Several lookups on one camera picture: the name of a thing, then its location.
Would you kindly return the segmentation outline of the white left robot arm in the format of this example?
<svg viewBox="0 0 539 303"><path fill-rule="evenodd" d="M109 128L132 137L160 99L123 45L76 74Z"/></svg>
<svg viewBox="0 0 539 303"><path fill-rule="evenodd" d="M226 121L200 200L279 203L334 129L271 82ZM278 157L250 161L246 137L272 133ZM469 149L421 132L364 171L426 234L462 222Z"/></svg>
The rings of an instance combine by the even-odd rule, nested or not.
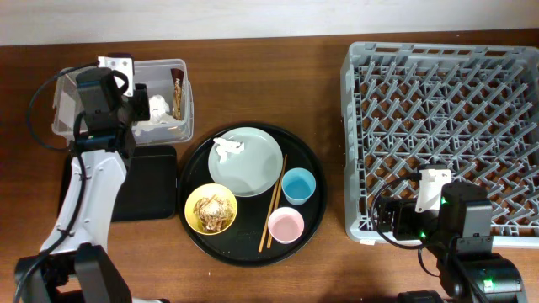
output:
<svg viewBox="0 0 539 303"><path fill-rule="evenodd" d="M40 252L15 268L19 302L133 302L107 253L115 201L125 182L137 121L150 118L147 87L131 72L77 66L83 106L73 124L72 176L53 231Z"/></svg>

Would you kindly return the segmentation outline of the blue cup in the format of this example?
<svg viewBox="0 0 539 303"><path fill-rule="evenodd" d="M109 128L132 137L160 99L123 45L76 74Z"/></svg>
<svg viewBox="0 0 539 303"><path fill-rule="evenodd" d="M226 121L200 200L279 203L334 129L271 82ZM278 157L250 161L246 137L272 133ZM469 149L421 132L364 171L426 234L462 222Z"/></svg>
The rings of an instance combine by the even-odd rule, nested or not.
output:
<svg viewBox="0 0 539 303"><path fill-rule="evenodd" d="M301 167L288 170L281 183L281 190L292 205L305 204L314 194L316 187L314 175Z"/></svg>

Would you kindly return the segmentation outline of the yellow bowl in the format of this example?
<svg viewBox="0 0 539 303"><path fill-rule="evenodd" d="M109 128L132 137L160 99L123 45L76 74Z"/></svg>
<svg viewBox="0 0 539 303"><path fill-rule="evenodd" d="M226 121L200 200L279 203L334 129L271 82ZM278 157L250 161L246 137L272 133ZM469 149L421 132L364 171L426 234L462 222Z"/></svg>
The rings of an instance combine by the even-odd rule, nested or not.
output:
<svg viewBox="0 0 539 303"><path fill-rule="evenodd" d="M236 197L228 188L207 183L189 195L184 206L184 218L195 232L213 236L232 225L237 211Z"/></svg>

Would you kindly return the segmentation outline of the white tissue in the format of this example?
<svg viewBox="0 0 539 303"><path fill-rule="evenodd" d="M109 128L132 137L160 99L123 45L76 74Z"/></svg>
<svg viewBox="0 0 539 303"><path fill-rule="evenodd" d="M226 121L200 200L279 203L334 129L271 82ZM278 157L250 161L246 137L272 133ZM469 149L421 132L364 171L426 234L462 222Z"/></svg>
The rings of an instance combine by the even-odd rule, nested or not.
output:
<svg viewBox="0 0 539 303"><path fill-rule="evenodd" d="M230 141L222 137L213 139L216 144L216 153L219 156L219 163L224 163L228 160L230 154L240 154L245 146L240 141Z"/></svg>
<svg viewBox="0 0 539 303"><path fill-rule="evenodd" d="M139 125L159 125L173 123L176 119L171 115L171 109L165 98L161 95L153 95L149 98L148 121L139 121Z"/></svg>

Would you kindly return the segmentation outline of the brown coffee sachet wrapper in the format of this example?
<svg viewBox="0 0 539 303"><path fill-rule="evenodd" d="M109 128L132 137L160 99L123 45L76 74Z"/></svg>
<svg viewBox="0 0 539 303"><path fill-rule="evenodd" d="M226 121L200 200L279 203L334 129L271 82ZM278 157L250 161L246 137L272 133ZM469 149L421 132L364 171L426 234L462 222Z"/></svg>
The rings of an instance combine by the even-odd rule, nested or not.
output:
<svg viewBox="0 0 539 303"><path fill-rule="evenodd" d="M171 75L173 79L173 117L176 120L182 120L181 114L181 99L183 91L184 71L178 68L171 69Z"/></svg>

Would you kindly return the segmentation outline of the round black serving tray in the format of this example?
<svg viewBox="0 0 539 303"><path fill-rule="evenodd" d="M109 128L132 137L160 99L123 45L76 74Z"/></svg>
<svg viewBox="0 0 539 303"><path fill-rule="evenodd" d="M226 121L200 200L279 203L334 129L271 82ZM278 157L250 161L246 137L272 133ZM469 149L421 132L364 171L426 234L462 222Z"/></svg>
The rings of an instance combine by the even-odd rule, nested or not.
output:
<svg viewBox="0 0 539 303"><path fill-rule="evenodd" d="M235 266L261 267L284 260L305 246L318 229L328 202L328 187L323 166L315 153L299 137L276 125L265 123L240 123L228 126L215 133L222 136L229 130L239 127L254 127L264 130L276 139L281 150L287 155L288 168L305 168L310 171L317 187L314 195L299 207L299 213L305 222L305 230L297 240L290 244L279 244L272 241L271 247L259 250L263 234L263 223L266 219L273 190L253 198L237 198L238 214L232 226L215 236L202 235L188 224L184 209L189 194L196 188L211 182L207 160L211 152L210 139L206 139L192 153L185 163L178 181L177 208L184 229L202 251L213 258Z"/></svg>

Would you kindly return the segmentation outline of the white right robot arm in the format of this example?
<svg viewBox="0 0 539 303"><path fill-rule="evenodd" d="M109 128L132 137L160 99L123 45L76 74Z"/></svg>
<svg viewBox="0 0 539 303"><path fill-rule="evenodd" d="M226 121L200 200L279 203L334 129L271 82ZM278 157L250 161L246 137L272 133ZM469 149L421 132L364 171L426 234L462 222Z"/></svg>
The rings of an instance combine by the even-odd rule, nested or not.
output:
<svg viewBox="0 0 539 303"><path fill-rule="evenodd" d="M431 252L437 277L455 302L526 302L526 289L517 267L493 252L490 231L492 205L486 189L452 182L441 187L440 208L418 213L413 199L382 198L383 186L371 204L373 227L386 241L407 250Z"/></svg>

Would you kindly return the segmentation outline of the pink cup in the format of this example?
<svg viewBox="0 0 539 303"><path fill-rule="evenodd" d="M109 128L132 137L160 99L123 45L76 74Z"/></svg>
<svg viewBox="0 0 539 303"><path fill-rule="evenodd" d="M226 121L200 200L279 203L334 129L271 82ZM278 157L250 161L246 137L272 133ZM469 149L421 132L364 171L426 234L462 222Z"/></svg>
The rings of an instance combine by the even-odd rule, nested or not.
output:
<svg viewBox="0 0 539 303"><path fill-rule="evenodd" d="M269 217L270 235L281 244L290 244L303 233L305 223L302 215L291 207L280 207Z"/></svg>

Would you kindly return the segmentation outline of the food scraps and rice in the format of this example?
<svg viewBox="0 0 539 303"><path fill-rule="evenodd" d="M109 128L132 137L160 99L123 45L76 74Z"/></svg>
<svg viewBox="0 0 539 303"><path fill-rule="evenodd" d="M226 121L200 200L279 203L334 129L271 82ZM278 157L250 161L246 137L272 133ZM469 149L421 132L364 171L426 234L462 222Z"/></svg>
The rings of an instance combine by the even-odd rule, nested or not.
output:
<svg viewBox="0 0 539 303"><path fill-rule="evenodd" d="M229 199L213 195L199 199L193 210L205 232L214 233L226 228L234 217L234 209Z"/></svg>

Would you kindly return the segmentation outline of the pale green plate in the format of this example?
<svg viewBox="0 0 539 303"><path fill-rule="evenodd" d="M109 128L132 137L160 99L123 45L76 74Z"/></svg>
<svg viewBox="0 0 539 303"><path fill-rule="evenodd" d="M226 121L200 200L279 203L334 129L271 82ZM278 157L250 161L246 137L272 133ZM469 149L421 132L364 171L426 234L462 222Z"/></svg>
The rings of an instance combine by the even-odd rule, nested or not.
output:
<svg viewBox="0 0 539 303"><path fill-rule="evenodd" d="M244 143L240 154L230 154L219 163L213 139L222 137ZM238 127L211 140L208 168L214 183L230 189L238 197L253 197L270 189L280 176L283 154L268 132L254 127Z"/></svg>

